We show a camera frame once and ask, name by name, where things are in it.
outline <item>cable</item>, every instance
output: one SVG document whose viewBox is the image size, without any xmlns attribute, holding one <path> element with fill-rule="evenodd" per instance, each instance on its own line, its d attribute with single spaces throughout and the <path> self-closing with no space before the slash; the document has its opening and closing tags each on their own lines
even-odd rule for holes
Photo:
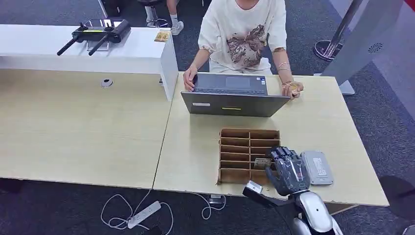
<svg viewBox="0 0 415 235">
<path fill-rule="evenodd" d="M 221 195 L 221 197 L 223 197 L 224 198 L 224 203 L 223 203 L 223 206 L 221 207 L 221 208 L 215 208 L 215 207 L 211 207 L 210 206 L 210 204 L 209 204 L 209 202 L 206 200 L 206 198 L 204 198 L 202 195 L 200 195 L 200 194 L 197 194 L 197 193 L 193 193 L 193 192 L 191 192 L 191 194 L 194 194 L 194 195 L 198 195 L 199 197 L 201 197 L 206 203 L 207 203 L 207 207 L 205 207 L 205 208 L 203 208 L 203 210 L 202 210 L 202 218 L 204 219 L 204 220 L 208 220 L 209 218 L 210 218 L 210 215 L 212 214 L 212 209 L 213 210 L 215 210 L 215 211 L 221 211 L 223 208 L 225 208 L 225 206 L 226 206 L 226 197 L 224 196 L 224 195 Z M 209 209 L 209 216 L 208 217 L 205 217 L 204 215 L 203 215 L 203 212 L 206 210 L 206 209 Z"/>
<path fill-rule="evenodd" d="M 134 211 L 133 211 L 133 208 L 130 206 L 130 204 L 127 202 L 127 200 L 125 200 L 125 198 L 123 196 L 121 196 L 120 194 L 116 194 L 116 195 L 110 197 L 107 200 L 107 202 L 104 204 L 104 207 L 102 207 L 102 211 L 101 211 L 101 221 L 104 224 L 108 225 L 108 227 L 113 228 L 113 229 L 118 229 L 118 230 L 124 230 L 124 229 L 126 229 L 128 227 L 128 220 L 130 220 L 132 217 L 134 217 L 134 215 L 136 215 L 136 212 L 137 212 L 138 208 L 143 203 L 143 201 L 145 200 L 145 198 L 150 194 L 150 192 L 151 192 L 151 189 L 143 197 L 143 199 L 140 201 L 140 203 L 138 204 L 138 206 L 136 207 L 136 209 Z M 120 217 L 113 217 L 108 222 L 105 222 L 104 218 L 102 217 L 102 215 L 104 214 L 105 207 L 115 197 L 120 197 L 122 200 L 124 200 L 124 202 L 130 208 L 131 214 L 130 214 L 130 216 L 127 219 L 123 219 L 123 218 L 120 218 Z M 166 205 L 169 208 L 169 210 L 170 210 L 171 225 L 170 225 L 169 231 L 165 234 L 165 235 L 168 235 L 170 233 L 170 231 L 172 230 L 172 228 L 173 228 L 173 221 L 174 221 L 174 219 L 173 219 L 173 211 L 171 210 L 171 207 L 167 203 L 160 202 L 160 204 Z M 121 222 L 119 224 L 117 224 L 117 225 L 111 225 L 111 221 L 113 221 L 113 220 L 118 220 L 118 221 L 121 221 Z M 145 227 L 144 225 L 141 225 L 141 224 L 137 224 L 137 226 L 140 226 L 140 227 L 142 227 L 142 228 L 144 228 L 146 230 L 150 230 L 149 228 L 147 228 L 147 227 Z"/>
</svg>

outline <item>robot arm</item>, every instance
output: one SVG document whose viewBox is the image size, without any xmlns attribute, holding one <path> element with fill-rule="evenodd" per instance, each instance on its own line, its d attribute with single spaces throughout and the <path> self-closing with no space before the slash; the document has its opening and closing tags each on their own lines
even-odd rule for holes
<svg viewBox="0 0 415 235">
<path fill-rule="evenodd" d="M 252 181 L 243 194 L 266 207 L 294 204 L 295 216 L 289 227 L 295 235 L 343 235 L 320 196 L 308 190 L 310 179 L 301 156 L 287 147 L 273 147 L 268 156 L 274 159 L 278 176 L 268 167 L 265 169 L 267 177 L 280 195 L 288 195 L 288 200 L 262 195 L 262 186 Z"/>
</svg>

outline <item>sneaker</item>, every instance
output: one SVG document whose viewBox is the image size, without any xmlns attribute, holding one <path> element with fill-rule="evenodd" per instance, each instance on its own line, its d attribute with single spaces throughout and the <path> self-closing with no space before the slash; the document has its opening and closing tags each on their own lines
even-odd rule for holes
<svg viewBox="0 0 415 235">
<path fill-rule="evenodd" d="M 171 27 L 171 34 L 173 34 L 173 36 L 177 36 L 183 30 L 183 28 L 184 28 L 183 21 L 179 21 L 177 22 L 177 25 L 175 27 Z"/>
</svg>

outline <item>white t-shirt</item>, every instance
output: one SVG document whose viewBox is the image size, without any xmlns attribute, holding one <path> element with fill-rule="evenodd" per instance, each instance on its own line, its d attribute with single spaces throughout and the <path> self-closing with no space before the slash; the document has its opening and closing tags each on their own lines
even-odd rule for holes
<svg viewBox="0 0 415 235">
<path fill-rule="evenodd" d="M 210 59 L 231 70 L 264 70 L 270 67 L 261 50 L 267 35 L 271 51 L 286 47 L 284 0 L 259 0 L 249 10 L 236 0 L 212 0 L 203 17 L 199 48 Z"/>
</svg>

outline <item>person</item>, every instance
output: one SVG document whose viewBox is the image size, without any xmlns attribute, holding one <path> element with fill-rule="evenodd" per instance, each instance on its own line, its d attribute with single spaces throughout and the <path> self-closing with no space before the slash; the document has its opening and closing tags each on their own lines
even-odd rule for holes
<svg viewBox="0 0 415 235">
<path fill-rule="evenodd" d="M 284 0 L 212 0 L 202 20 L 199 51 L 183 74 L 186 90 L 209 59 L 210 72 L 271 75 L 262 57 L 268 43 L 282 83 L 282 95 L 297 98 L 304 86 L 291 74 L 286 49 Z"/>
<path fill-rule="evenodd" d="M 170 13 L 171 18 L 171 34 L 174 36 L 179 35 L 179 33 L 184 28 L 183 21 L 179 21 L 177 19 L 177 8 L 176 5 L 179 3 L 179 0 L 167 0 L 167 8 Z M 147 23 L 149 23 L 151 20 L 153 20 L 153 13 L 151 12 L 151 7 L 146 6 L 145 12 L 147 13 Z"/>
</svg>

